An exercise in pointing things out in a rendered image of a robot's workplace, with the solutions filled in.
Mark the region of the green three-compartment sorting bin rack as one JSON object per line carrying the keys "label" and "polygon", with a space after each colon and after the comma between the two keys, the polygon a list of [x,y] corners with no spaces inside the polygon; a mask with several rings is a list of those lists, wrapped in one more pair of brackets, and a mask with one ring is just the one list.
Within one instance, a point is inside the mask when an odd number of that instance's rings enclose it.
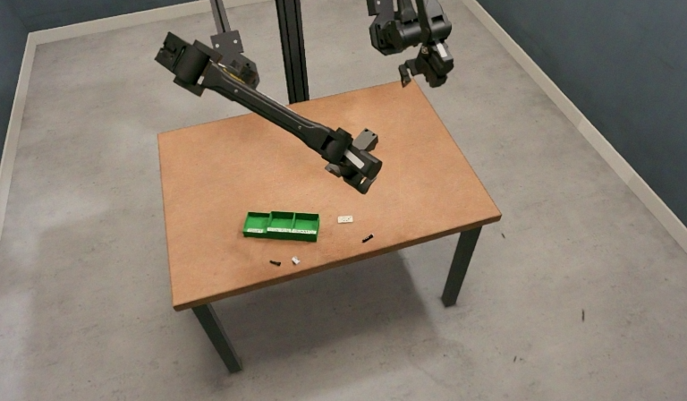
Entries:
{"label": "green three-compartment sorting bin rack", "polygon": [[243,236],[316,242],[319,223],[319,214],[273,210],[270,213],[248,211]]}

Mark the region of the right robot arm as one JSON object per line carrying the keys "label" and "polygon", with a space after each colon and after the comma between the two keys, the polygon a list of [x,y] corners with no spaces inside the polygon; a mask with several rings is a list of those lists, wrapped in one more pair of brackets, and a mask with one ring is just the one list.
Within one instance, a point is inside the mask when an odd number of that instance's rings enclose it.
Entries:
{"label": "right robot arm", "polygon": [[[377,176],[383,162],[369,154],[378,143],[376,133],[365,127],[354,140],[352,134],[340,127],[335,131],[321,123],[306,120],[252,88],[256,86],[254,78],[257,73],[252,71],[250,61],[239,64],[233,60],[229,65],[222,65],[220,61],[223,55],[213,48],[197,39],[192,47],[189,42],[177,37],[168,31],[164,46],[154,58],[175,75],[175,84],[198,97],[201,97],[205,89],[220,93],[296,136],[327,162],[337,166],[351,166],[369,180]],[[198,83],[200,76],[204,77],[201,84]]]}

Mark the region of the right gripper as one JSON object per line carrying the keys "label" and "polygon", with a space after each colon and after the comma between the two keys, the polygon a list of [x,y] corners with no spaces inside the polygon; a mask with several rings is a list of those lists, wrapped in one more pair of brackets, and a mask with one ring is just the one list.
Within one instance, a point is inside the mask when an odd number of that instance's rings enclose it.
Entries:
{"label": "right gripper", "polygon": [[366,178],[362,183],[362,179],[365,177],[352,169],[352,167],[349,166],[343,166],[339,164],[339,166],[328,163],[325,166],[326,171],[331,173],[332,175],[335,175],[336,177],[340,178],[341,176],[343,177],[343,181],[349,184],[351,187],[356,189],[358,192],[361,194],[366,194],[369,191],[369,187],[374,183],[374,181],[377,179],[375,177],[372,180],[369,180]]}

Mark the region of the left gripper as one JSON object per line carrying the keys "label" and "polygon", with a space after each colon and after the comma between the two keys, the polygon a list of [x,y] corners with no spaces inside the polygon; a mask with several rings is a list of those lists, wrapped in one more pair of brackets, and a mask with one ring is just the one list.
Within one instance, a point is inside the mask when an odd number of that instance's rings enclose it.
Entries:
{"label": "left gripper", "polygon": [[[408,68],[409,68],[410,71],[411,71],[411,76],[412,76],[412,77],[414,77],[415,75],[419,75],[418,72],[417,72],[417,70],[416,70],[415,67],[414,67],[415,64],[416,64],[416,62],[417,62],[417,60],[418,60],[418,58],[419,58],[419,56],[420,56],[421,58],[423,58],[424,60],[427,60],[427,61],[429,60],[429,59],[423,57],[423,56],[420,54],[420,51],[419,51],[419,53],[418,53],[418,55],[417,55],[416,58],[408,59],[408,60],[405,61],[404,64],[400,64],[400,65],[399,65],[398,70],[399,70],[399,73],[400,73],[400,76],[401,76],[401,85],[402,85],[403,88],[405,88],[405,87],[411,82],[411,77],[409,76],[409,72],[407,71]],[[425,81],[428,82],[428,75],[427,75],[426,73],[423,74],[423,75],[424,75],[424,77],[425,77]]]}

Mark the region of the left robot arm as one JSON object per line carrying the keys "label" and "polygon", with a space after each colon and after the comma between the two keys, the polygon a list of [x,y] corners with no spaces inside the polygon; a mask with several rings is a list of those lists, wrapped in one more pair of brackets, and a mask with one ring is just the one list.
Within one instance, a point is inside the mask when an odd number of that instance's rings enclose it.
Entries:
{"label": "left robot arm", "polygon": [[393,0],[394,20],[375,23],[377,45],[394,45],[397,50],[406,50],[418,46],[414,44],[423,43],[420,54],[429,60],[419,56],[414,67],[418,74],[428,75],[429,87],[441,87],[448,78],[447,74],[454,68],[454,58],[445,43],[452,24],[437,0],[415,0],[415,3],[417,13],[411,0]]}

